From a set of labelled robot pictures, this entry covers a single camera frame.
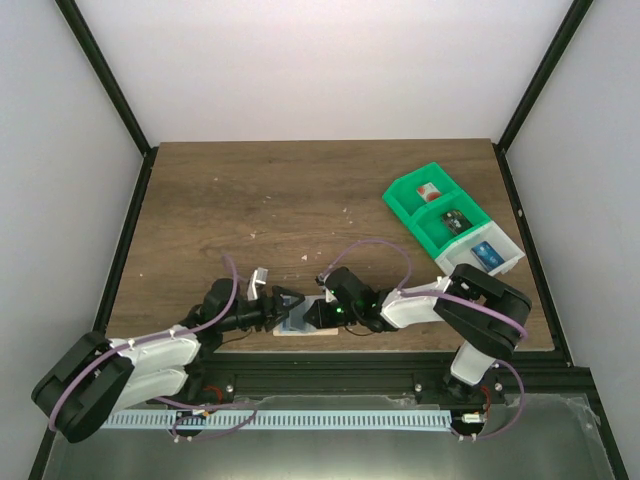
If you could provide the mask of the beige leather card holder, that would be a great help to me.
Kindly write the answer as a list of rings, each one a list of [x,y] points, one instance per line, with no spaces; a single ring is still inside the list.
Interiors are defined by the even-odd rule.
[[[318,329],[306,322],[303,318],[313,306],[316,300],[324,300],[323,295],[312,295],[295,308],[289,311],[288,317],[272,331],[277,337],[310,337],[310,336],[335,336],[339,334],[338,328]]]

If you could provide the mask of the black VIP card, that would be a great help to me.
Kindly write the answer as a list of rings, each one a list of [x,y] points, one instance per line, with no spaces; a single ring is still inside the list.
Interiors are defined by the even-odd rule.
[[[472,227],[472,223],[460,210],[449,210],[442,214],[440,219],[454,236],[461,235]]]

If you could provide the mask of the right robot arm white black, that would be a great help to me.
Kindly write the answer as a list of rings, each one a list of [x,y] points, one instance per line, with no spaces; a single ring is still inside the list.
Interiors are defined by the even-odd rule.
[[[463,339],[442,390],[455,402],[467,402],[498,361],[508,362],[527,337],[532,309],[528,296],[470,264],[451,275],[404,289],[373,290],[346,267],[321,281],[324,294],[303,314],[317,330],[359,324],[372,333],[444,322]]]

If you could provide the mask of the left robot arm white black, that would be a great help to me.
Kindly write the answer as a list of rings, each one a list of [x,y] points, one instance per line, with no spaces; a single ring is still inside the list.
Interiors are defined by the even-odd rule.
[[[280,286],[269,293],[253,286],[242,295],[233,279],[218,279],[201,303],[166,330],[129,339],[108,339],[97,331],[81,336],[39,380],[31,399],[54,431],[78,443],[113,413],[177,395],[225,333],[269,332],[304,300]]]

